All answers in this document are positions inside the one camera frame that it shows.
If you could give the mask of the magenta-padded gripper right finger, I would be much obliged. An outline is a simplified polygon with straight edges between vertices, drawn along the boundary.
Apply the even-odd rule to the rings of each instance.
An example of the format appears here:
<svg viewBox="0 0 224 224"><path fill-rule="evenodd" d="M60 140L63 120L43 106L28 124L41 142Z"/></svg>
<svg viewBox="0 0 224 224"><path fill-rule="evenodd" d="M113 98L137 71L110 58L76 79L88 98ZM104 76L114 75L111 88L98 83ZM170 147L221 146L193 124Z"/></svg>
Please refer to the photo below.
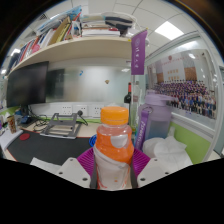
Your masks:
<svg viewBox="0 0 224 224"><path fill-rule="evenodd" d="M142 151L135 149L131 164L131 185L133 188L146 186L166 177L170 172L157 158L149 158Z"/></svg>

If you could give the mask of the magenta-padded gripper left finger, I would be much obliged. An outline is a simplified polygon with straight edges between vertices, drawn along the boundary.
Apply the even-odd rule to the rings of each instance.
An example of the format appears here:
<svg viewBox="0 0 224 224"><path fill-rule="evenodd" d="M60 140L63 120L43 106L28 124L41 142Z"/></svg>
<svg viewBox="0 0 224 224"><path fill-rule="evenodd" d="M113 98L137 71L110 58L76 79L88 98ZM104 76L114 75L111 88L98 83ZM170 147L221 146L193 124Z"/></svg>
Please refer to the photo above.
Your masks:
<svg viewBox="0 0 224 224"><path fill-rule="evenodd" d="M68 158L56 175L83 188L96 188L96 166L93 149L90 148L77 158Z"/></svg>

